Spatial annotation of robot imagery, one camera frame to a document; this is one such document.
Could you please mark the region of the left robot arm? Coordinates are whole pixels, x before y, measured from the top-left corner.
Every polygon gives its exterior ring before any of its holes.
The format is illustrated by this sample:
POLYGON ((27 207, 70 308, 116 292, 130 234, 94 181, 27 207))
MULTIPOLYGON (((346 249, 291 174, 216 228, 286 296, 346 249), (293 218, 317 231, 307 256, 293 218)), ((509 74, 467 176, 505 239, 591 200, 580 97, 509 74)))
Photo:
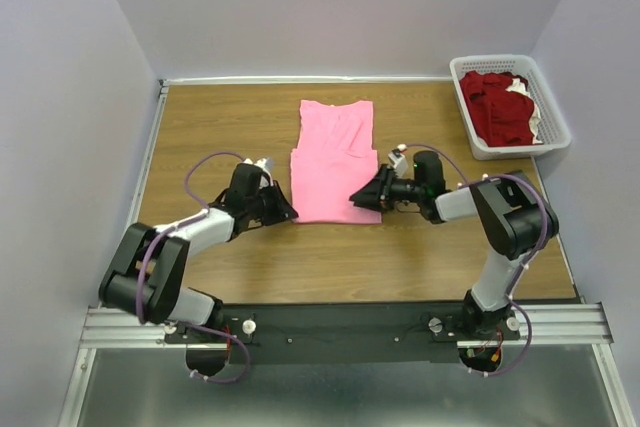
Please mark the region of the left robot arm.
POLYGON ((185 323, 197 340, 214 340, 223 302, 182 285, 187 260, 249 230, 298 217, 272 176, 273 164, 271 158, 239 163, 228 188, 190 217, 130 225, 99 286, 100 301, 143 324, 185 323))

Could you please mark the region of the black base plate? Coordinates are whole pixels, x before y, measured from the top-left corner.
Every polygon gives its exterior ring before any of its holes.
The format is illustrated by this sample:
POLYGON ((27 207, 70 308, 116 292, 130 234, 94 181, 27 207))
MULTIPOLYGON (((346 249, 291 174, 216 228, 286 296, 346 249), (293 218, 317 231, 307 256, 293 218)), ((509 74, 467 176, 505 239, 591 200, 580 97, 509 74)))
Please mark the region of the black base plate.
POLYGON ((223 366, 458 363, 495 372, 504 342, 520 337, 506 306, 479 314, 462 301, 228 304, 208 331, 179 325, 167 344, 187 348, 187 366, 214 376, 223 366))

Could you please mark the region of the aluminium frame rail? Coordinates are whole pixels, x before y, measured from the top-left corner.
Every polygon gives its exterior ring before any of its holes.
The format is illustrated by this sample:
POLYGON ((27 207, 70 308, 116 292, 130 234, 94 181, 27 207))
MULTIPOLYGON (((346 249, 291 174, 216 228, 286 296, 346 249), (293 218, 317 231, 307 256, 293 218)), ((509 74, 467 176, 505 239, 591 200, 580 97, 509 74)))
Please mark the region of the aluminium frame rail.
MULTIPOLYGON (((611 344, 613 336, 604 309, 599 304, 529 304, 517 313, 519 337, 506 343, 521 346, 527 340, 525 320, 532 326, 532 344, 597 345, 611 344)), ((141 324, 116 309, 90 309, 80 337, 82 349, 190 348, 221 349, 221 342, 191 339, 174 326, 141 324)))

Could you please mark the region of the pink t shirt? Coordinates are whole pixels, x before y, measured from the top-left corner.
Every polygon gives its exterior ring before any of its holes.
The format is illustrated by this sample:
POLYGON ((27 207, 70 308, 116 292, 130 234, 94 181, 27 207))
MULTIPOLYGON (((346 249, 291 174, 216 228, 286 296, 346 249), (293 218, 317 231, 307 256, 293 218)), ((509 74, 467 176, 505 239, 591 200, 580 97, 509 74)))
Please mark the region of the pink t shirt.
POLYGON ((292 205, 297 222, 375 225, 381 214, 354 205, 350 196, 378 170, 373 148, 374 104, 300 103, 300 132, 290 155, 292 205))

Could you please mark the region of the white cloth in basket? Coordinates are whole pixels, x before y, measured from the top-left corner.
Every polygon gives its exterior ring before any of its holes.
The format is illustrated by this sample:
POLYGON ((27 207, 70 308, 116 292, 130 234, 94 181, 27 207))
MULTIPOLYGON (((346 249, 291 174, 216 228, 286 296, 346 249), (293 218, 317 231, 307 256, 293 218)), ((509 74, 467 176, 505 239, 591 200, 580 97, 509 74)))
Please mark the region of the white cloth in basket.
POLYGON ((540 138, 539 125, 541 122, 541 111, 529 93, 527 81, 520 76, 512 78, 511 85, 507 88, 508 92, 517 93, 527 99, 526 104, 530 107, 530 115, 528 118, 528 127, 532 134, 532 144, 540 145, 543 143, 540 138))

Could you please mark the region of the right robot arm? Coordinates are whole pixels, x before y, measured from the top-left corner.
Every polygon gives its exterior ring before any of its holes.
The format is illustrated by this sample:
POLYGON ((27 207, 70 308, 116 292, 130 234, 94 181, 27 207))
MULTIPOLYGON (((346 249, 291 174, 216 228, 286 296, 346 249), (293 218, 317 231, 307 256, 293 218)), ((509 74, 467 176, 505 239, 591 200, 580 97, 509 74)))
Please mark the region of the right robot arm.
POLYGON ((403 144, 393 149, 389 162, 350 201, 379 213, 411 203, 432 224, 480 219, 489 252, 456 321, 467 336, 483 338, 507 321, 521 277, 559 232, 558 217, 521 170, 465 181, 450 190, 438 152, 421 150, 408 162, 405 151, 403 144))

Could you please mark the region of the red t shirt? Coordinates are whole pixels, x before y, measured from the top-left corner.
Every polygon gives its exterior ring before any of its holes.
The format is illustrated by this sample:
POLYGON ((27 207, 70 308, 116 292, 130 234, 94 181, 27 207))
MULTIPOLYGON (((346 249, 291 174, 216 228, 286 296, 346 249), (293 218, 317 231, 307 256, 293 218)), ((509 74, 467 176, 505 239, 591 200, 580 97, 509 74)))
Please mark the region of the red t shirt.
POLYGON ((527 99, 508 92, 514 75, 510 72, 469 71, 460 87, 476 135, 488 147, 515 147, 532 144, 528 127, 527 99))

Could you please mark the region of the white plastic basket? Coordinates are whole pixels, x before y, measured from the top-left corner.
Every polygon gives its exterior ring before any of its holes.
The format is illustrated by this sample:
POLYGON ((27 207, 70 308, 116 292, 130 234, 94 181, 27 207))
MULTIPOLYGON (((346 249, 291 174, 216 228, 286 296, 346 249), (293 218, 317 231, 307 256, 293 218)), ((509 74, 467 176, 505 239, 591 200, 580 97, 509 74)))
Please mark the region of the white plastic basket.
POLYGON ((476 159, 536 157, 570 145, 569 128, 532 58, 465 56, 449 68, 476 159))

